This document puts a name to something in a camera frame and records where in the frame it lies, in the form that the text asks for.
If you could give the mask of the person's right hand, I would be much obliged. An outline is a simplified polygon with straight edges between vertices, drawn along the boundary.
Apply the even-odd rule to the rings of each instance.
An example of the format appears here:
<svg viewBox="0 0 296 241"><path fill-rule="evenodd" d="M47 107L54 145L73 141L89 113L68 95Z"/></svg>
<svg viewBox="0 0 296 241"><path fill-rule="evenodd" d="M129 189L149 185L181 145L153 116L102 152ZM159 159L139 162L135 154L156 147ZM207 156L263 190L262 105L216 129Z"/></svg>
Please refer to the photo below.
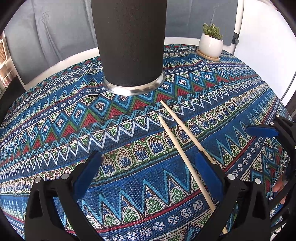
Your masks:
<svg viewBox="0 0 296 241"><path fill-rule="evenodd" d="M286 185L286 180L283 177L278 178L273 186L273 192L280 192Z"/></svg>

